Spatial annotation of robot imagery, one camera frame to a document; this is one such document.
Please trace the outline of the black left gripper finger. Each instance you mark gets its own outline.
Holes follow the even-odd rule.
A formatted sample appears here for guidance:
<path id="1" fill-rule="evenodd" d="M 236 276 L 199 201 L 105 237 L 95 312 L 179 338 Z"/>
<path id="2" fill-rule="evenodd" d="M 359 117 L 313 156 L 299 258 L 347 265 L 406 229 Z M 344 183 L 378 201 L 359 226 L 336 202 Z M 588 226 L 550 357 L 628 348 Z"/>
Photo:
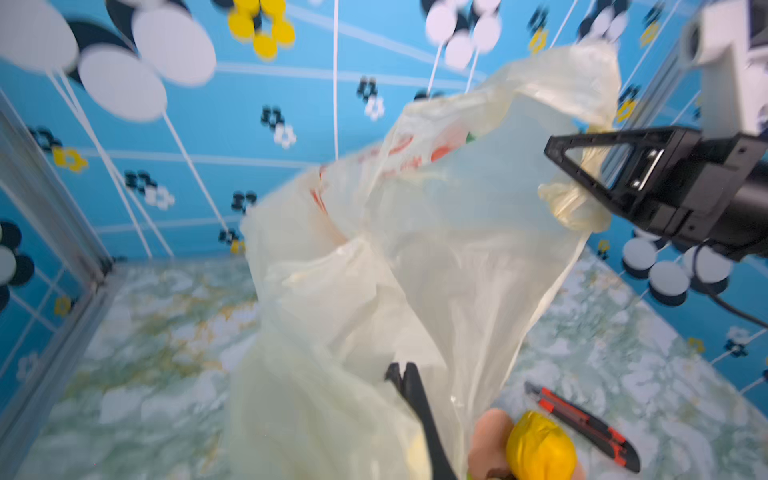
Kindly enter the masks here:
<path id="1" fill-rule="evenodd" d="M 417 365 L 408 362 L 405 365 L 405 371 L 401 372 L 400 364 L 393 362 L 386 370 L 385 379 L 395 386 L 422 423 L 430 455 L 432 478 L 435 480 L 456 480 L 457 476 L 449 464 L 440 441 Z"/>

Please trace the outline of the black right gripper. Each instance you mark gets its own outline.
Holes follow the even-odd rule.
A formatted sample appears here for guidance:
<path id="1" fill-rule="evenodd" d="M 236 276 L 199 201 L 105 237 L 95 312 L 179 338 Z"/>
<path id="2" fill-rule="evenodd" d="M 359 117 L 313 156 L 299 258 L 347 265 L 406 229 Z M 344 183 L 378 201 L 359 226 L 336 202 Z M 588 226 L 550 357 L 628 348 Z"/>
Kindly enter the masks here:
<path id="1" fill-rule="evenodd" d="M 767 238 L 767 138 L 687 127 L 552 136 L 545 156 L 609 210 L 680 240 Z"/>

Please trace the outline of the translucent yellowish plastic bag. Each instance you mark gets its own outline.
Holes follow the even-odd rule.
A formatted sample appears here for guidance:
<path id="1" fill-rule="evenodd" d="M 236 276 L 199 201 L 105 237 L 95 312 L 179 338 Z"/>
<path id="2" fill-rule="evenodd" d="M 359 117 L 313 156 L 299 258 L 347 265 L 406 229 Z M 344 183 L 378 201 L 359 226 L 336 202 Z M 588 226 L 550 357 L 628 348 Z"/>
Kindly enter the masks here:
<path id="1" fill-rule="evenodd" d="M 378 143 L 313 167 L 242 222 L 262 325 L 234 377 L 238 479 L 433 479 L 422 423 L 385 379 L 417 365 L 449 464 L 609 212 L 545 154 L 604 131 L 615 48 L 512 62 L 407 105 Z"/>

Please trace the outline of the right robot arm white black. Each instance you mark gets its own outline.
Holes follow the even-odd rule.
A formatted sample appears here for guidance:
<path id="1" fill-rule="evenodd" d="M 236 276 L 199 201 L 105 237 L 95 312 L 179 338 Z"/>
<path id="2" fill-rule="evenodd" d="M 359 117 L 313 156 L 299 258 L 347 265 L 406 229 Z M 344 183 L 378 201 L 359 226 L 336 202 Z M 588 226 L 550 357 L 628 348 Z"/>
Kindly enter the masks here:
<path id="1" fill-rule="evenodd" d="M 612 186 L 567 154 L 590 147 L 625 151 Z M 766 150 L 760 137 L 706 139 L 698 130 L 670 126 L 552 136 L 544 153 L 614 215 L 680 245 L 705 244 L 740 261 L 767 255 Z"/>

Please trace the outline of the pink scalloped fruit plate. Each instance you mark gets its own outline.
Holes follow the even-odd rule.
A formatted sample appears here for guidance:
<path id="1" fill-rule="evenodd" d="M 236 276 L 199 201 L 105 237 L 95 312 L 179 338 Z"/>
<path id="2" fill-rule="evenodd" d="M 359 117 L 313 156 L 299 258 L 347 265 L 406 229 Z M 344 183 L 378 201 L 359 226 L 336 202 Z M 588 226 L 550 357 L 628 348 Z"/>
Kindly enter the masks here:
<path id="1" fill-rule="evenodd" d="M 491 409 L 475 425 L 468 456 L 468 475 L 472 479 L 516 479 L 506 460 L 507 439 L 518 421 L 505 411 Z M 585 470 L 578 466 L 571 479 L 584 479 Z"/>

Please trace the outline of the yellow lemon fruit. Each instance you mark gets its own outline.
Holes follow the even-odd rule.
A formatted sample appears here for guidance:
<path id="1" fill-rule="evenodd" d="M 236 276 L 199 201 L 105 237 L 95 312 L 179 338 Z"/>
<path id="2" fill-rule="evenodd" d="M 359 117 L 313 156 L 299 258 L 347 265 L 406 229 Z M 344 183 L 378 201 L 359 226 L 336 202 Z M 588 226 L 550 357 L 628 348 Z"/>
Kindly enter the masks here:
<path id="1" fill-rule="evenodd" d="M 519 480 L 569 480 L 578 466 L 570 437 L 535 411 L 527 411 L 515 424 L 505 455 L 511 474 Z"/>

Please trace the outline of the red black utility knife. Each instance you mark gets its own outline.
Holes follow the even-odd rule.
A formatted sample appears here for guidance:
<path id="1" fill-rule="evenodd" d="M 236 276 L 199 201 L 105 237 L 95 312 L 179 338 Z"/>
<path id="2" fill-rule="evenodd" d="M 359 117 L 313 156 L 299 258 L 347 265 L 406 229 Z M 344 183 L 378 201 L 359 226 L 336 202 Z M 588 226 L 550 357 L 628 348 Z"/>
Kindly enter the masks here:
<path id="1" fill-rule="evenodd" d="M 618 430 L 599 417 L 561 398 L 548 388 L 529 381 L 524 383 L 524 388 L 543 410 L 575 430 L 617 465 L 635 474 L 641 471 L 638 452 Z"/>

